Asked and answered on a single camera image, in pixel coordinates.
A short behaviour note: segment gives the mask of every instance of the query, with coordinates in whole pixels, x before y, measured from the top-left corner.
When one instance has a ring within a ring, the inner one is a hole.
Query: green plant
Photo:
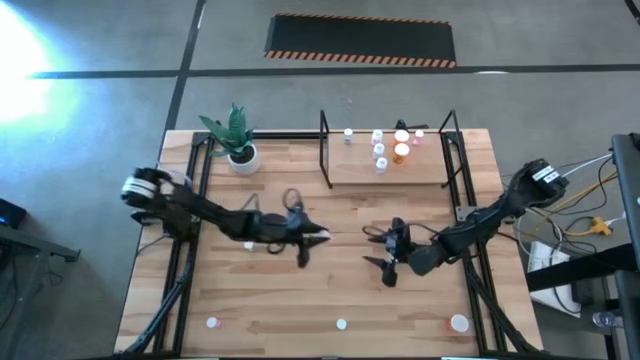
[[[247,120],[244,116],[244,106],[231,104],[229,112],[229,128],[225,128],[219,121],[213,121],[206,116],[199,116],[200,120],[210,131],[213,138],[224,150],[212,151],[213,156],[241,156],[245,149],[251,147],[253,130],[247,130]]]

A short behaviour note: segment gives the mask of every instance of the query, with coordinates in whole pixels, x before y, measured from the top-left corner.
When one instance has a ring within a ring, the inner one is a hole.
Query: wooden tabletop
[[[484,129],[463,132],[478,203],[489,205],[502,192],[489,133]],[[160,167],[184,172],[191,138],[191,131],[169,131]],[[317,140],[257,140],[256,147],[262,166],[250,177],[235,175],[226,159],[214,158],[207,198],[234,209],[257,193],[263,212],[282,214],[282,193],[295,187],[311,220],[329,228],[333,238],[313,248],[309,265],[298,269],[295,248],[279,255],[268,254],[260,245],[249,251],[205,223],[183,356],[477,355],[473,326],[463,334],[447,326],[454,314],[471,321],[460,262],[443,265],[425,277],[414,275],[406,264],[399,265],[397,287],[387,288],[380,281],[381,271],[362,259],[385,256],[382,246],[366,241],[363,225],[385,228],[393,216],[434,228],[453,224],[447,189],[439,185],[329,189],[318,167]],[[199,178],[196,174],[196,187]],[[411,231],[414,241],[427,241],[426,232]],[[146,228],[140,246],[160,233],[160,227]],[[170,248],[171,241],[163,240],[136,259],[116,350],[130,345],[157,311]],[[541,348],[517,244],[496,237],[488,251],[501,307],[525,338]],[[169,318],[168,345],[173,339],[175,308]],[[220,320],[217,328],[206,326],[210,317]],[[491,338],[486,309],[483,318]],[[338,319],[347,321],[345,330],[336,328]]]

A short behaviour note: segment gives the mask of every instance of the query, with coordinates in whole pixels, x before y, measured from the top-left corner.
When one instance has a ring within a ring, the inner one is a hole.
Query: black floor mat
[[[277,14],[265,57],[386,65],[456,66],[446,21]]]

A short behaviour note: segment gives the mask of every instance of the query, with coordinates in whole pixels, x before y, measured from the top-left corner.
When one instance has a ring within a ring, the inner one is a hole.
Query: white plastic cap
[[[347,328],[347,320],[345,319],[338,319],[338,321],[336,321],[336,327],[340,330],[344,330]]]
[[[407,142],[409,141],[409,132],[407,130],[398,130],[395,135],[396,141]]]
[[[375,140],[382,140],[382,130],[379,130],[379,129],[373,130],[373,133],[371,134],[371,138]]]
[[[378,160],[376,160],[376,167],[378,169],[386,169],[387,164],[388,164],[388,161],[385,158],[379,158]]]
[[[384,144],[378,143],[373,146],[373,152],[377,155],[382,155],[384,153]]]
[[[216,318],[208,318],[207,319],[207,327],[209,329],[213,329],[214,327],[218,327],[219,324],[220,324],[220,321],[218,321],[218,319],[216,319]]]
[[[460,333],[467,332],[469,320],[464,315],[455,314],[451,317],[451,328]]]
[[[405,144],[405,143],[400,143],[398,145],[396,145],[395,147],[395,152],[396,154],[400,155],[400,156],[407,156],[409,155],[409,145]]]

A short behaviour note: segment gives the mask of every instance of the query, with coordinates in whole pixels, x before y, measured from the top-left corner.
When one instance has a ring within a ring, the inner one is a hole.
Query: white flower pot
[[[244,176],[251,175],[254,172],[258,171],[258,169],[260,168],[260,155],[258,154],[258,149],[256,149],[255,145],[253,144],[251,144],[251,147],[253,148],[253,158],[246,163],[243,163],[243,164],[236,163],[231,158],[231,155],[227,155],[227,159],[229,159],[229,164],[231,165],[233,170],[235,170],[235,172],[238,173],[238,175],[244,175]]]

